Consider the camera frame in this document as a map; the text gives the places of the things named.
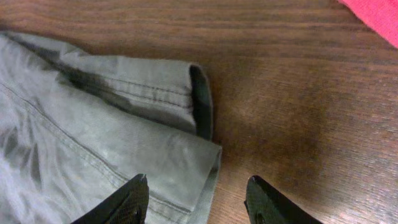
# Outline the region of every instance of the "red fabric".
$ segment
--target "red fabric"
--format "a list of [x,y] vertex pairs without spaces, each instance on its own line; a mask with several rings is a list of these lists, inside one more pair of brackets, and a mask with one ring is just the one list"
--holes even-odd
[[398,48],[398,0],[340,0],[340,2]]

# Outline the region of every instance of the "pink fabric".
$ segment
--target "pink fabric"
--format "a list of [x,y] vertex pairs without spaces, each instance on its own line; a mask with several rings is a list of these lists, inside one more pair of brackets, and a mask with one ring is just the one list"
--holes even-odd
[[398,0],[340,0],[340,2],[398,48]]

